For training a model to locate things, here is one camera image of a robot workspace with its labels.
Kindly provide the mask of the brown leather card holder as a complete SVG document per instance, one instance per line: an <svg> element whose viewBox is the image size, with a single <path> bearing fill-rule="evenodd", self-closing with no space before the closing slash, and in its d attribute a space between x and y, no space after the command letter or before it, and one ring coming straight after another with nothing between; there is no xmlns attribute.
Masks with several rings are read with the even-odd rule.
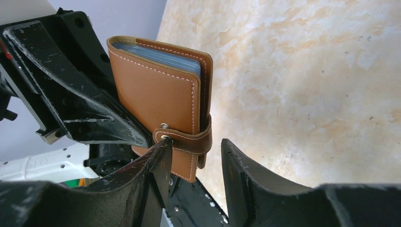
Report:
<svg viewBox="0 0 401 227"><path fill-rule="evenodd" d="M212 57L132 36L106 43L120 102L155 143L172 139L171 172L193 183L212 146Z"/></svg>

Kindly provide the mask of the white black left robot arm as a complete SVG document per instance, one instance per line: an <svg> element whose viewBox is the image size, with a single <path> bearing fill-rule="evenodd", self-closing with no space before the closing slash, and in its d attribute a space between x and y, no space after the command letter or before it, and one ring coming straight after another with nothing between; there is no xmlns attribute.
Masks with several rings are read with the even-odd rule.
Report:
<svg viewBox="0 0 401 227"><path fill-rule="evenodd" d="M108 175L149 148L150 132L119 102L108 55L87 15L59 9L0 27L0 118L15 120L11 97L23 101L48 144L69 147L4 161L5 181L62 183Z"/></svg>

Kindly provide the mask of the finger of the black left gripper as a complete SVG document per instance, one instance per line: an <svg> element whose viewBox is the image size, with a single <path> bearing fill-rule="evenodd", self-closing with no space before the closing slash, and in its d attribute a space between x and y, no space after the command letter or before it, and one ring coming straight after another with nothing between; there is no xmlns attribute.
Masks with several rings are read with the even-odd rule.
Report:
<svg viewBox="0 0 401 227"><path fill-rule="evenodd" d="M57 20L29 20L0 27L4 90L16 95L51 144L59 137L84 144L114 143L144 148L148 130L118 97L97 87L68 59L68 43Z"/></svg>
<svg viewBox="0 0 401 227"><path fill-rule="evenodd" d="M68 43L64 50L73 65L97 87L117 97L110 59L94 32L90 19L82 11L59 9L57 22Z"/></svg>

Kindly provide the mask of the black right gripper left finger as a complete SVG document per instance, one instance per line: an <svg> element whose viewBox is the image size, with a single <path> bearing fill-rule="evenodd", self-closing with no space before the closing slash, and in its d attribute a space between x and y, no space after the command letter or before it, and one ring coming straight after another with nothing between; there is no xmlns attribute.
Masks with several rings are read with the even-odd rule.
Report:
<svg viewBox="0 0 401 227"><path fill-rule="evenodd" d="M3 227L158 227L168 202L172 140L87 187L2 182Z"/></svg>

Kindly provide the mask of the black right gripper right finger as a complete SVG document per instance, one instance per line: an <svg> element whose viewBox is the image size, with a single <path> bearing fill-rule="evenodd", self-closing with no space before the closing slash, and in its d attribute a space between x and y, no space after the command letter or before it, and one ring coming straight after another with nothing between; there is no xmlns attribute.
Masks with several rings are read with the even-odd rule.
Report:
<svg viewBox="0 0 401 227"><path fill-rule="evenodd" d="M399 184L329 183L315 188L286 179L228 139L221 158L232 227L398 227Z"/></svg>

